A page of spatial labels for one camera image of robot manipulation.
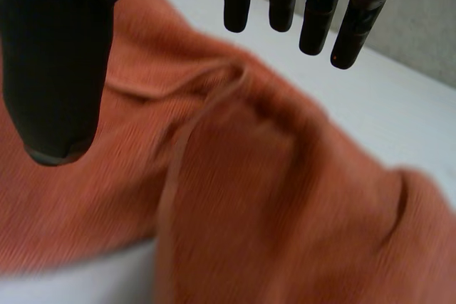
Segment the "orange towel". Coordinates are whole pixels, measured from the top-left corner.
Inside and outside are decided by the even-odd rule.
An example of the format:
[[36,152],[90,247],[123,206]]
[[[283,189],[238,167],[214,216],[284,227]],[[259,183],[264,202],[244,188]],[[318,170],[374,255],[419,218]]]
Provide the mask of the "orange towel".
[[116,5],[82,160],[35,165],[0,118],[2,272],[156,236],[160,304],[456,303],[456,220],[432,183],[166,0]]

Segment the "white table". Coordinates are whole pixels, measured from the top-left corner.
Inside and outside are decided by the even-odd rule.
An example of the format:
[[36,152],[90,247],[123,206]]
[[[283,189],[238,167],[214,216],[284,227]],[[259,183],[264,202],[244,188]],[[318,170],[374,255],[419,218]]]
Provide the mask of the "white table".
[[[302,18],[288,33],[269,28],[268,4],[252,0],[245,32],[226,31],[222,0],[170,0],[197,28],[247,47],[303,91],[369,152],[388,165],[431,174],[456,206],[456,91],[367,48],[347,71],[331,66],[335,34],[323,52],[298,49]],[[0,303],[146,304],[152,297],[153,241],[97,260],[0,280]]]

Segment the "gray wall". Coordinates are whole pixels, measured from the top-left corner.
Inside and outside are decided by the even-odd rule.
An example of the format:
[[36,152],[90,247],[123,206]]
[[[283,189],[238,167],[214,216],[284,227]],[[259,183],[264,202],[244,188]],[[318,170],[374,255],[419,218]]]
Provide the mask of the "gray wall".
[[[304,12],[305,2],[296,0],[296,13]],[[347,3],[339,0],[331,27],[335,31]],[[456,0],[389,0],[366,44],[456,87]]]

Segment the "robotic hand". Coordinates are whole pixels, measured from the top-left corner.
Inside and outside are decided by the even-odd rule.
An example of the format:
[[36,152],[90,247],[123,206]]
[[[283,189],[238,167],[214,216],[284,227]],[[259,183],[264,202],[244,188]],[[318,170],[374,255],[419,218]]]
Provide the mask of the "robotic hand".
[[[28,154],[42,165],[76,161],[90,147],[113,35],[117,0],[0,0],[3,94]],[[338,0],[307,0],[299,48],[323,48]],[[349,68],[386,0],[350,0],[331,57]],[[269,0],[277,31],[295,0]],[[250,0],[224,0],[224,23],[244,29]]]

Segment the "ribbed fabric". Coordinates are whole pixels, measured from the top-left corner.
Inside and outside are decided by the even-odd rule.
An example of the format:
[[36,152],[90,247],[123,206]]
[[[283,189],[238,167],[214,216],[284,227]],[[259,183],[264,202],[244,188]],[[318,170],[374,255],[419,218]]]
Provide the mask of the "ribbed fabric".
[[156,237],[159,304],[456,303],[456,220],[432,182],[166,0],[116,5],[79,162],[34,164],[0,118],[2,273]]

